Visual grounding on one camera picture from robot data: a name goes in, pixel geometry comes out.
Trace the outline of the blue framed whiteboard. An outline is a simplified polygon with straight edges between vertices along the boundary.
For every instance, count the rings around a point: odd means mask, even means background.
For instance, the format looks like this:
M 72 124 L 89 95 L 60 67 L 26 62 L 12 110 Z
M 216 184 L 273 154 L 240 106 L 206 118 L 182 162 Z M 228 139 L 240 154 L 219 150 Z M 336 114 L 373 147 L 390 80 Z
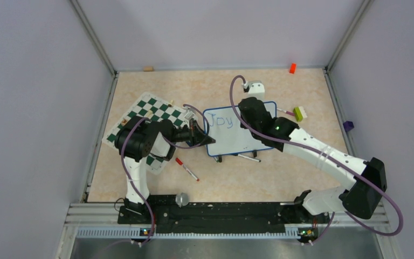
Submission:
M 209 137 L 215 143 L 206 146 L 210 157 L 263 151 L 270 149 L 252 137 L 251 132 L 241 128 L 240 121 L 232 107 L 218 107 L 204 110 L 209 125 Z

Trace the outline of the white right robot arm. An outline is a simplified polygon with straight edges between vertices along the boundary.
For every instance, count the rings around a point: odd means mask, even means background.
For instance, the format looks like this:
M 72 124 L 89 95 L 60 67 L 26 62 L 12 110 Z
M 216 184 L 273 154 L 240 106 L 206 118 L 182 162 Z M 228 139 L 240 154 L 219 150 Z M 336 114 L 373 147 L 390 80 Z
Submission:
M 307 190 L 295 199 L 295 217 L 309 222 L 325 212 L 349 212 L 368 220 L 372 217 L 381 195 L 358 175 L 373 183 L 381 191 L 387 188 L 384 163 L 372 158 L 366 161 L 326 145 L 302 129 L 297 123 L 274 117 L 263 101 L 249 97 L 238 105 L 241 128 L 250 130 L 254 139 L 267 147 L 297 156 L 334 177 L 340 186 L 322 191 Z

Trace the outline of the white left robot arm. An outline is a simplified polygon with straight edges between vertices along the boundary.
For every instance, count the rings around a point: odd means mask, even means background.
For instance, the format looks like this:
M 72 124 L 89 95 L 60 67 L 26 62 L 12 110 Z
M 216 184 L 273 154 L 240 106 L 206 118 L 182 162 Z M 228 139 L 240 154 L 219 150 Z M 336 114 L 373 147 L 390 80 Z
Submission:
M 145 204 L 149 197 L 147 157 L 153 155 L 169 161 L 178 142 L 189 142 L 190 147 L 194 148 L 216 141 L 200 129 L 195 119 L 190 119 L 183 127 L 177 127 L 169 119 L 151 121 L 138 115 L 132 117 L 116 135 L 114 145 L 127 175 L 124 208 L 138 223 L 145 223 L 151 217 L 151 208 Z

